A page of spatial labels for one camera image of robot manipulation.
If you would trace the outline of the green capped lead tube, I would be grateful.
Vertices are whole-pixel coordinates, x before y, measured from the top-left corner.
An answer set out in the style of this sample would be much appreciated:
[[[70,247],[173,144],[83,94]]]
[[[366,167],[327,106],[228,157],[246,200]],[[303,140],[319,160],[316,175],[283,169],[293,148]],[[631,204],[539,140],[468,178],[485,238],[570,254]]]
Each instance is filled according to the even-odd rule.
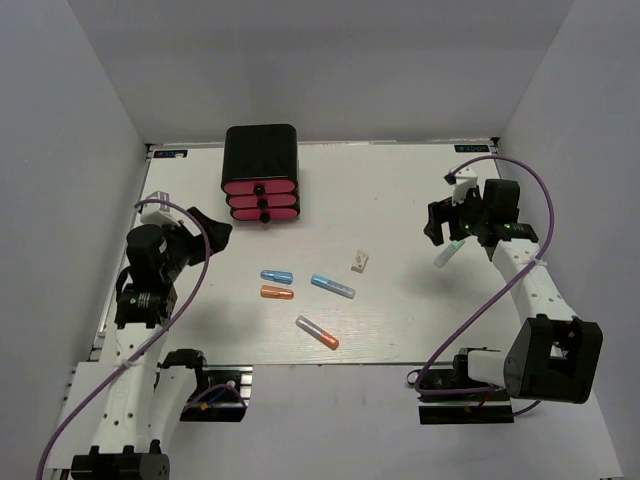
[[[437,268],[444,267],[452,257],[464,246],[464,240],[451,241],[449,245],[434,259]]]

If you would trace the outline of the pink drawer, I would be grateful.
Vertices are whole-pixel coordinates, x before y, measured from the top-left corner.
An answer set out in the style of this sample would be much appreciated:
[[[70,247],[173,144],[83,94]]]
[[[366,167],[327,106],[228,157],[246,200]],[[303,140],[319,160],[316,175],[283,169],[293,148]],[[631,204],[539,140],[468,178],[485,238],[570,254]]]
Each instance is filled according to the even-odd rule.
[[[222,186],[227,195],[270,195],[289,193],[297,189],[297,183],[287,178],[267,178],[230,181]]]
[[[295,192],[265,194],[263,196],[251,195],[227,195],[227,204],[236,209],[266,209],[290,207],[299,201]]]
[[[296,205],[287,207],[268,207],[266,209],[232,208],[231,216],[237,221],[257,221],[269,223],[271,221],[288,221],[299,216],[299,208]]]

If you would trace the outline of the pink bottom drawer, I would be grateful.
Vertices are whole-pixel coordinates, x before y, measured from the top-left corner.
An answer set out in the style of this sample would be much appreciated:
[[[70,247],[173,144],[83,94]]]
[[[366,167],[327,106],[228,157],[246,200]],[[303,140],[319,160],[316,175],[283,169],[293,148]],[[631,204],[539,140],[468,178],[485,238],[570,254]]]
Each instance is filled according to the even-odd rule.
[[[266,209],[232,208],[231,216],[237,221],[257,221],[269,223],[271,221],[288,221],[299,216],[299,208],[296,205],[287,207],[268,207]]]

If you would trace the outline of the pink top drawer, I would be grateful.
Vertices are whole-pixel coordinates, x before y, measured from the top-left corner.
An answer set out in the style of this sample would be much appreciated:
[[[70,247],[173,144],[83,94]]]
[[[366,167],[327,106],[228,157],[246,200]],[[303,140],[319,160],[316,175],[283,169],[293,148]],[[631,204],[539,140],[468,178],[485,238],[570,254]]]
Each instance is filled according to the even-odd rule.
[[[227,195],[270,195],[289,193],[297,189],[297,183],[287,178],[267,178],[230,181],[222,186]]]

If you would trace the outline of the white staples box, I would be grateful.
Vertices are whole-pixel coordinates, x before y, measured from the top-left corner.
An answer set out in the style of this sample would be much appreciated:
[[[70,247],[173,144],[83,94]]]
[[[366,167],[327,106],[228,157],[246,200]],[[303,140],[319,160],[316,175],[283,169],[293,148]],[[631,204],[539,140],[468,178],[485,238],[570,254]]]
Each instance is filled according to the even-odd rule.
[[[368,260],[369,260],[369,254],[366,251],[359,249],[354,256],[354,260],[351,265],[351,270],[357,273],[363,273],[366,268]]]

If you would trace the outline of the orange correction tape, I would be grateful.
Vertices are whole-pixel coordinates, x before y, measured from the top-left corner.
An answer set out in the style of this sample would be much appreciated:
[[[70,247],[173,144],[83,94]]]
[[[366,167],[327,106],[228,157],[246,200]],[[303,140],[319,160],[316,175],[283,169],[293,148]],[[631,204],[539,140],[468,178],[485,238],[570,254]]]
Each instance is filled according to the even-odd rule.
[[[294,298],[294,292],[292,290],[271,285],[262,285],[260,295],[263,298],[281,300],[292,300]]]

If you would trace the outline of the blue correction tape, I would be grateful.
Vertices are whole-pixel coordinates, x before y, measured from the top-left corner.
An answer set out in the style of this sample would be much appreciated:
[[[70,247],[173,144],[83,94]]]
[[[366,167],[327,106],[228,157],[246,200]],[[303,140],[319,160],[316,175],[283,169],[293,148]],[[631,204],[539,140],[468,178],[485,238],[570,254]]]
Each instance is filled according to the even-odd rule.
[[[262,270],[260,272],[260,277],[266,281],[282,284],[291,284],[293,282],[293,274],[286,271]]]

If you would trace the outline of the blue capped lead tube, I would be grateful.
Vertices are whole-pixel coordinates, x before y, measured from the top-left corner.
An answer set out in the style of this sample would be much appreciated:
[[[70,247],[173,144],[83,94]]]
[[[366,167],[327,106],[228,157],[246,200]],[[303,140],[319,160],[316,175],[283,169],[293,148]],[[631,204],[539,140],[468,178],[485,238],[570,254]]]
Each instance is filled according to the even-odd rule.
[[[353,299],[356,294],[353,288],[318,274],[311,276],[311,284],[348,299]]]

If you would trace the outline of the orange capped lead tube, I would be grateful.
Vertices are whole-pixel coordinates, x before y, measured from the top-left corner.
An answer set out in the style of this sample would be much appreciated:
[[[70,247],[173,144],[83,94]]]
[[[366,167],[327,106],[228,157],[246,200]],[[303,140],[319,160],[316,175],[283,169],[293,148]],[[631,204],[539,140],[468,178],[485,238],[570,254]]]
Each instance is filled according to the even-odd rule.
[[[339,340],[304,316],[298,316],[295,324],[331,350],[339,347]]]

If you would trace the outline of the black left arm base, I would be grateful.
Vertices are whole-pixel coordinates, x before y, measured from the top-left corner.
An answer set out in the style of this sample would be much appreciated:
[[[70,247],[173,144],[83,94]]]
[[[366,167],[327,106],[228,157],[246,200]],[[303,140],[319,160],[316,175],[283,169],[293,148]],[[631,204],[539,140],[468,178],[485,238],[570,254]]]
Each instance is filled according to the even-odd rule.
[[[163,371],[184,367],[195,380],[179,417],[180,422],[239,423],[249,405],[252,366],[213,366],[199,350],[169,352],[160,363]]]

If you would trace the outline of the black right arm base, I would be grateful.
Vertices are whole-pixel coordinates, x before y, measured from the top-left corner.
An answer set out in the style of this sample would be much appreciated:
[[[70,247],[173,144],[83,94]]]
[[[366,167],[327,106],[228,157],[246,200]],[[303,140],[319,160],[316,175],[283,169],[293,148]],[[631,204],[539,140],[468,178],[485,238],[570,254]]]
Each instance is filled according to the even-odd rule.
[[[433,390],[418,396],[421,425],[511,424],[514,414],[510,397],[503,389],[468,377],[467,348],[450,363],[435,363],[421,380],[419,388]]]

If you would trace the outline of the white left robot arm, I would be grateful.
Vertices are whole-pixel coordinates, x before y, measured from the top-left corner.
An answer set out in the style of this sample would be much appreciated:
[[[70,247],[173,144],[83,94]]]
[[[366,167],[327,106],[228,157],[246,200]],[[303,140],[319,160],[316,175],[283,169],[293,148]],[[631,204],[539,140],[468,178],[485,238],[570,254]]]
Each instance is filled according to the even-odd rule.
[[[186,401],[205,396],[211,374],[199,350],[162,351],[180,313],[174,284],[186,267],[206,266],[227,246],[232,227],[195,207],[181,222],[148,205],[126,237],[127,267],[116,282],[115,365],[89,451],[72,460],[74,479],[166,479],[165,451]]]

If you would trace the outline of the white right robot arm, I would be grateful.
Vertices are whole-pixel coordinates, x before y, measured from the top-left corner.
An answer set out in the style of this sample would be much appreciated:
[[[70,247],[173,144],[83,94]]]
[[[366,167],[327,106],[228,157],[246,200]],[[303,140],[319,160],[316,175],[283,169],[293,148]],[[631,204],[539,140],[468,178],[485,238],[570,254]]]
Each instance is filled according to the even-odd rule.
[[[503,390],[516,399],[585,403],[603,333],[597,323],[578,317],[538,259],[538,236],[518,220],[518,183],[489,179],[479,186],[476,177],[459,174],[447,180],[453,193],[429,204],[425,234],[436,245],[444,241],[444,225],[453,241],[475,237],[502,275],[522,326],[506,352],[466,347],[450,371],[420,374],[422,395],[472,399]]]

